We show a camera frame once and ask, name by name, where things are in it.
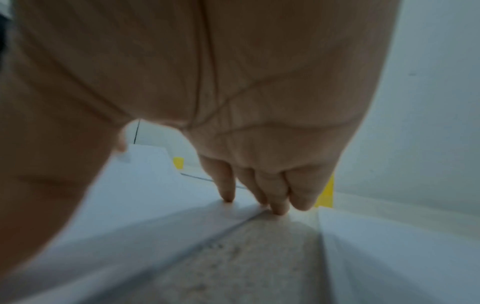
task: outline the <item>white wall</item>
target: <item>white wall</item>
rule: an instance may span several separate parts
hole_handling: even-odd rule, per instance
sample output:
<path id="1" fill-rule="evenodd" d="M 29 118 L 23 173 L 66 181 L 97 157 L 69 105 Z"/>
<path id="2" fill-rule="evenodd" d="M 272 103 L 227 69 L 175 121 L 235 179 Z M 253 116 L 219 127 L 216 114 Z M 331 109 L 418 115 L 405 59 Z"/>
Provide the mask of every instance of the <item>white wall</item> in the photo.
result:
<path id="1" fill-rule="evenodd" d="M 480 214 L 480 1 L 406 0 L 371 111 L 336 189 Z M 176 131 L 140 124 L 137 143 L 198 164 Z"/>

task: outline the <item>skin crease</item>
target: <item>skin crease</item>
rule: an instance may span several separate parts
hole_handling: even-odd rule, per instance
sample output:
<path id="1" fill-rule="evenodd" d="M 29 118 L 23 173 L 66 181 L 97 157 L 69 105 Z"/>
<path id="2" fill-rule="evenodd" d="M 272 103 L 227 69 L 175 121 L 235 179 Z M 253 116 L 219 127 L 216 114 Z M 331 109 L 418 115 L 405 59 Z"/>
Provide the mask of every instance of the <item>skin crease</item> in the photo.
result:
<path id="1" fill-rule="evenodd" d="M 364 117 L 398 1 L 17 0 L 0 75 L 0 274 L 66 224 L 145 119 L 225 201 L 312 207 Z"/>

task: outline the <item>hand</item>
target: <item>hand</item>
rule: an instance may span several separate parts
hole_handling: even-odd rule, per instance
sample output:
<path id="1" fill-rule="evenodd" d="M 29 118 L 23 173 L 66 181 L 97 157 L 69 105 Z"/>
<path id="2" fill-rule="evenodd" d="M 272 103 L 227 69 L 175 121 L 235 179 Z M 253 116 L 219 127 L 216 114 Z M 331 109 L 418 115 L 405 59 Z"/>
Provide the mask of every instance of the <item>hand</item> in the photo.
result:
<path id="1" fill-rule="evenodd" d="M 180 129 L 221 196 L 309 209 L 369 106 L 398 1 L 14 2 L 0 273 L 68 220 L 131 120 Z"/>

